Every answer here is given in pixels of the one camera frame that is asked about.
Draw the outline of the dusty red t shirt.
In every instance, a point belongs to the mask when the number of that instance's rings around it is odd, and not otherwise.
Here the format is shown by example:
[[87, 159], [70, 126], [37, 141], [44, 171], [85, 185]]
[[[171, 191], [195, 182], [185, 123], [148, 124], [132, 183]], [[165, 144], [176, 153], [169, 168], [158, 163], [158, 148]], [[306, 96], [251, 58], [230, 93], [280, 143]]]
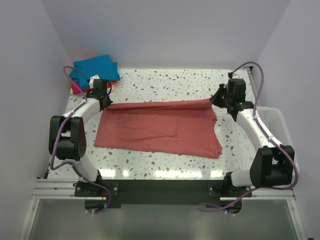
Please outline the dusty red t shirt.
[[102, 112], [94, 146], [217, 159], [216, 122], [209, 99], [113, 103]]

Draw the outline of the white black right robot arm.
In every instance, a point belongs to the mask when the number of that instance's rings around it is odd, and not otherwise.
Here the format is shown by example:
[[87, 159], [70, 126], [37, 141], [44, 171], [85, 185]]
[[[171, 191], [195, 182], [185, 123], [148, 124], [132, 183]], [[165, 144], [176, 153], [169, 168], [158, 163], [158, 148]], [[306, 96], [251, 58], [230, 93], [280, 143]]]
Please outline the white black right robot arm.
[[210, 98], [211, 103], [224, 108], [247, 134], [256, 154], [250, 168], [228, 172], [224, 178], [223, 192], [235, 196], [241, 187], [289, 190], [296, 184], [298, 170], [294, 163], [295, 151], [284, 145], [262, 122], [257, 107], [246, 100], [246, 83], [243, 79], [230, 78], [220, 84]]

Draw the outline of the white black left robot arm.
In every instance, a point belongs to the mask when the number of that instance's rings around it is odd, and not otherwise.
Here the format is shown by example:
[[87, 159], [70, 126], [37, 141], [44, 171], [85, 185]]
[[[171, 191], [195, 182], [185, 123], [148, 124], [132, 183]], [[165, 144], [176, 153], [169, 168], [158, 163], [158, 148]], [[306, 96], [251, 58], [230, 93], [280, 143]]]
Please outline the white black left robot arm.
[[71, 166], [79, 180], [87, 183], [85, 189], [92, 196], [99, 196], [104, 190], [104, 184], [97, 180], [100, 172], [86, 154], [85, 124], [113, 103], [110, 99], [111, 91], [109, 80], [94, 79], [93, 88], [84, 94], [78, 105], [64, 115], [54, 115], [50, 119], [50, 169], [55, 171], [64, 165]]

